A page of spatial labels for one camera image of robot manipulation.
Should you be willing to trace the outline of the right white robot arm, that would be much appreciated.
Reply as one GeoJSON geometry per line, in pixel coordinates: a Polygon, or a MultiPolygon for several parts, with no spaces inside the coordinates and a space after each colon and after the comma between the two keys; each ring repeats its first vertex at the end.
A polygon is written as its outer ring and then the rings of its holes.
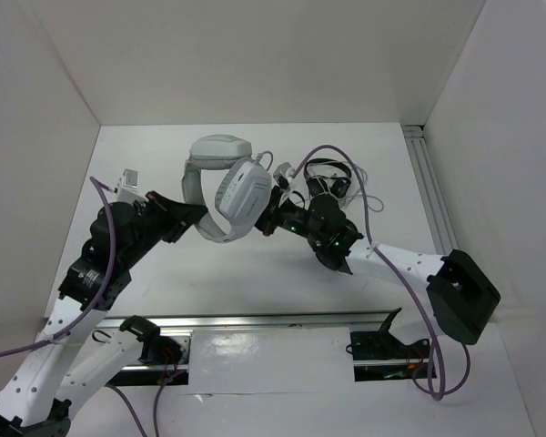
{"type": "Polygon", "coordinates": [[[430,305],[416,320],[404,321],[394,310],[380,326],[379,346],[390,357],[413,346],[428,350],[430,337],[476,344],[501,301],[468,253],[454,249],[446,256],[430,255],[369,242],[327,195],[302,208],[273,193],[256,227],[265,236],[284,229],[305,238],[327,269],[408,286],[414,299],[428,299],[430,305]]]}

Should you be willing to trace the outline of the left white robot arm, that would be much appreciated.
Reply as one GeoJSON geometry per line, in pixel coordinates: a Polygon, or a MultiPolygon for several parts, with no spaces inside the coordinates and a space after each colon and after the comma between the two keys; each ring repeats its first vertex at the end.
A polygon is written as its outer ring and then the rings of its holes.
{"type": "Polygon", "coordinates": [[[26,356],[0,391],[0,436],[65,436],[86,402],[128,364],[176,368],[180,345],[137,315],[125,319],[89,358],[74,360],[129,284],[131,268],[157,243],[178,241],[206,213],[204,206],[155,191],[99,210],[39,335],[42,347],[26,356]]]}

